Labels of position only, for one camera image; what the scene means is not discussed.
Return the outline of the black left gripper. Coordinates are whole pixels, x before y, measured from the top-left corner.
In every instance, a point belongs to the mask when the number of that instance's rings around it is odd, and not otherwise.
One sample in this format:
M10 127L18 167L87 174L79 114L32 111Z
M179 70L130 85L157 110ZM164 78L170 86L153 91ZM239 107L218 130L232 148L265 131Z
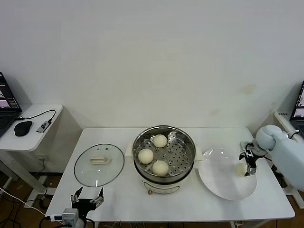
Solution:
M78 210L78 216L80 218L86 218L90 211L94 211L96 208L102 205L104 202L104 188L102 187L99 195L91 199L79 199L83 187L78 189L74 195L71 195L72 208Z

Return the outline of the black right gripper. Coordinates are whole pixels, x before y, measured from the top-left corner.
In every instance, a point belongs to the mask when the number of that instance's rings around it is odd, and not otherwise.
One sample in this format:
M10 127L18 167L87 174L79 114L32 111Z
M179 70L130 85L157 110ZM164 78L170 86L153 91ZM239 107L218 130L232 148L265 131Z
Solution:
M239 161L242 160L243 158L245 158L245 161L247 163L247 170L246 170L246 173L245 173L245 177L246 176L251 176L251 175L255 175L256 173L256 170L257 170L257 164L256 164L256 161L258 159L257 156L255 155L244 155L244 154L240 154L239 155Z

